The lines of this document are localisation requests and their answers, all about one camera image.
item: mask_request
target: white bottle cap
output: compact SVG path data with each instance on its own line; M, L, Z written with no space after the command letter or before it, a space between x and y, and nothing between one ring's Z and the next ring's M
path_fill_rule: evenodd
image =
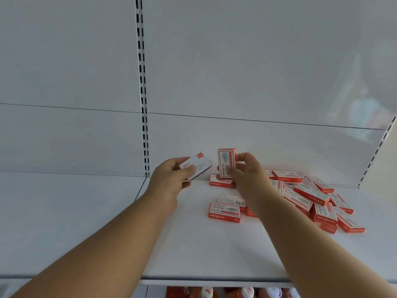
M254 288L241 288L241 293L244 298L253 298L254 297Z
M289 295L291 296L291 298L300 298L300 295L298 294L298 291L295 288L289 289Z
M281 298L283 295L281 288L265 288L265 290L270 298Z
M201 298L212 298L214 289L211 286L203 286L201 288Z

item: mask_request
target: right arm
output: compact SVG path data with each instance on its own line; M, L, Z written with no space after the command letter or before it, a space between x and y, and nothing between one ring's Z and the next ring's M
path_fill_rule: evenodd
M282 198L257 159L238 154L228 174L265 227L302 298L396 298L397 290ZM327 270L321 264L327 262Z

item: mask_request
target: forearm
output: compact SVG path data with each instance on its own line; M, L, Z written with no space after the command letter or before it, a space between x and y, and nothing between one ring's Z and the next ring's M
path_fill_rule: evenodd
M302 297L396 297L391 285L277 194L263 199L258 217Z
M15 297L130 297L166 219L159 208L141 197Z

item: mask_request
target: pile of boxes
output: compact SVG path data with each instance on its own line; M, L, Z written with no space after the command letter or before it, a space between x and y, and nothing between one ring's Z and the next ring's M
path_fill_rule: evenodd
M235 155L235 149L218 150L220 176L225 179L218 180L215 175L211 175L211 186L229 187L232 180L226 173L226 166L235 165ZM313 175L301 177L292 171L266 170L266 173L280 195L309 217L320 229L333 234L338 226L347 233L365 231L365 227L351 216L354 212L353 208L341 195L334 192L333 187L320 178ZM220 194L217 202L211 202L208 216L239 223L241 213L256 217L246 207L241 197Z

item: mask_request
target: beige wall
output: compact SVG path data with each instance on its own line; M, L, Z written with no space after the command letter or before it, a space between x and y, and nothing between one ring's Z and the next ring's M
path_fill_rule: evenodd
M397 127L391 129L360 188L371 195L397 201Z

